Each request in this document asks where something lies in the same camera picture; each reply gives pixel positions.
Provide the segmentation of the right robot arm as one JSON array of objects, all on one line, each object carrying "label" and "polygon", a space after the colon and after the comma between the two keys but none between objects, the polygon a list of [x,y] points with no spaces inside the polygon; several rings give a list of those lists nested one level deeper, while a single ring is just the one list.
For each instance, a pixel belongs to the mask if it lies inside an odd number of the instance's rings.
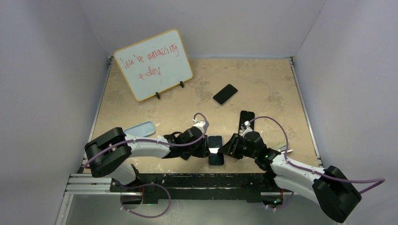
[{"label": "right robot arm", "polygon": [[338,168],[329,166],[324,169],[285,159],[281,152],[267,147],[258,132],[248,132],[244,136],[233,134],[218,152],[235,159],[253,158],[265,171],[263,184],[266,189],[287,189],[304,196],[339,223],[347,219],[362,199],[351,183],[341,181],[347,178]]}]

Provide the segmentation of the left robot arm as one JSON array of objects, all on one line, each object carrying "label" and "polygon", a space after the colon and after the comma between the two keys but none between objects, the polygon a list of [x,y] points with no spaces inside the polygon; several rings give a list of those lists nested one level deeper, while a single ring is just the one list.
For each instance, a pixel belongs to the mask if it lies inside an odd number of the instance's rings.
[{"label": "left robot arm", "polygon": [[90,169],[92,177],[108,176],[133,192],[139,188],[140,179],[135,166],[127,163],[128,158],[206,158],[210,155],[207,127],[200,121],[184,132],[157,138],[131,136],[115,127],[85,145],[87,162],[83,167]]}]

